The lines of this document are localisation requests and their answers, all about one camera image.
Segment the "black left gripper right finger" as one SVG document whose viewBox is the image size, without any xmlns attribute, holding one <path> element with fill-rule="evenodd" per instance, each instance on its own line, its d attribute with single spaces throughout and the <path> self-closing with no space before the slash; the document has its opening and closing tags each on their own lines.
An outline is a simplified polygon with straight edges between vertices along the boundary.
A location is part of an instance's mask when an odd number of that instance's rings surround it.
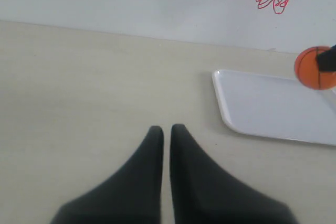
<svg viewBox="0 0 336 224">
<path fill-rule="evenodd" d="M 222 169 L 185 125 L 171 129 L 170 181 L 175 223 L 297 223 L 289 207 Z"/>
</svg>

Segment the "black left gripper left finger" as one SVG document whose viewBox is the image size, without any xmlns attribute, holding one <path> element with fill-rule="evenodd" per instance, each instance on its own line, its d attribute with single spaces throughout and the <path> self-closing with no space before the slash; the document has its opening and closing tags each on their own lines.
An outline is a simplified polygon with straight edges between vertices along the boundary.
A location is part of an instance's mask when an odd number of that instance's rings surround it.
<svg viewBox="0 0 336 224">
<path fill-rule="evenodd" d="M 52 223 L 160 223 L 163 147 L 162 128 L 150 127 L 115 174 L 61 206 Z"/>
</svg>

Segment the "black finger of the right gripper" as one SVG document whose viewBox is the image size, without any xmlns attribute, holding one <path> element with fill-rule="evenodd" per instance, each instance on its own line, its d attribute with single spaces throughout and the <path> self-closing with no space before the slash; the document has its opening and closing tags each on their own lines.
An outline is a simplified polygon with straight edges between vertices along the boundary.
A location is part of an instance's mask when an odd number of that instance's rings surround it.
<svg viewBox="0 0 336 224">
<path fill-rule="evenodd" d="M 317 65 L 321 72 L 336 72 L 336 45 L 317 56 Z"/>
</svg>

